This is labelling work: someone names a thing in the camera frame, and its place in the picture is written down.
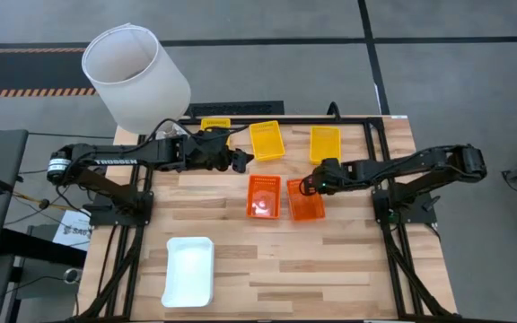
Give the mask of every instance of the paper sheet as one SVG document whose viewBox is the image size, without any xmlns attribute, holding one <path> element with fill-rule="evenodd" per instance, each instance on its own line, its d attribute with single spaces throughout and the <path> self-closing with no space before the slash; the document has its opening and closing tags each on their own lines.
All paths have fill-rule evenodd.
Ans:
<svg viewBox="0 0 517 323">
<path fill-rule="evenodd" d="M 80 212 L 65 211 L 61 222 L 64 225 L 59 225 L 53 242 L 87 251 L 91 239 L 89 217 Z"/>
</svg>

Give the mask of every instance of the orange striped tape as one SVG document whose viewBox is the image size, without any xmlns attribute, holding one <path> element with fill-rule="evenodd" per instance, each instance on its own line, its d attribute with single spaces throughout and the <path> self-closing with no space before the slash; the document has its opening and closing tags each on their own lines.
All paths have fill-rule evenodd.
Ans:
<svg viewBox="0 0 517 323">
<path fill-rule="evenodd" d="M 81 96 L 94 95 L 94 88 L 74 88 L 74 89 L 6 89 L 0 90 L 0 98 L 20 98 L 20 97 L 47 97 L 47 96 Z"/>
<path fill-rule="evenodd" d="M 0 53 L 83 53 L 85 48 L 6 48 Z"/>
</svg>

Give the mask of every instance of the yellow tray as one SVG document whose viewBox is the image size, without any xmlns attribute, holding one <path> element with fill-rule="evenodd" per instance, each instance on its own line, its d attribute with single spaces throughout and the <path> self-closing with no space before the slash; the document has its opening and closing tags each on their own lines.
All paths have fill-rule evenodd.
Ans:
<svg viewBox="0 0 517 323">
<path fill-rule="evenodd" d="M 231 127 L 231 120 L 228 118 L 204 118 L 201 120 L 201 130 L 206 127 Z M 231 145 L 231 138 L 226 140 L 226 145 Z"/>
<path fill-rule="evenodd" d="M 319 165 L 325 158 L 338 158 L 340 161 L 340 129 L 311 127 L 311 162 Z"/>
<path fill-rule="evenodd" d="M 285 155 L 285 145 L 277 121 L 250 125 L 250 140 L 257 161 L 270 161 Z"/>
</svg>

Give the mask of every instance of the orange plastic container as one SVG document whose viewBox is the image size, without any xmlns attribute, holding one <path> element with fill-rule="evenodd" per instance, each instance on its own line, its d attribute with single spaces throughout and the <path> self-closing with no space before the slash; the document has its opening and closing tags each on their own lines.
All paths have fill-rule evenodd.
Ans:
<svg viewBox="0 0 517 323">
<path fill-rule="evenodd" d="M 280 215 L 280 176 L 250 175 L 247 216 L 278 219 Z"/>
<path fill-rule="evenodd" d="M 252 152 L 257 161 L 270 161 L 285 155 L 285 145 L 278 121 L 250 125 L 250 140 Z"/>
<path fill-rule="evenodd" d="M 320 194 L 304 196 L 299 190 L 301 179 L 286 181 L 288 189 L 289 211 L 295 221 L 310 221 L 324 219 L 324 202 Z"/>
<path fill-rule="evenodd" d="M 229 118 L 203 118 L 201 120 L 201 130 L 207 127 L 231 127 L 231 120 Z M 226 140 L 226 145 L 231 145 L 231 138 Z"/>
</svg>

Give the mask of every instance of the white plastic bin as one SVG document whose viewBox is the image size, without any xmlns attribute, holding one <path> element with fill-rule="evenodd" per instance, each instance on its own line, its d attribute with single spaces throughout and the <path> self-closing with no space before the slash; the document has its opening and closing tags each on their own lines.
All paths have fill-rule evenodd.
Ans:
<svg viewBox="0 0 517 323">
<path fill-rule="evenodd" d="M 213 300 L 215 245 L 207 237 L 167 241 L 167 281 L 161 297 L 166 308 L 207 306 Z"/>
<path fill-rule="evenodd" d="M 119 126 L 148 135 L 190 103 L 187 79 L 148 29 L 125 24 L 103 32 L 83 53 L 83 71 Z M 160 130 L 171 128 L 166 123 Z"/>
</svg>

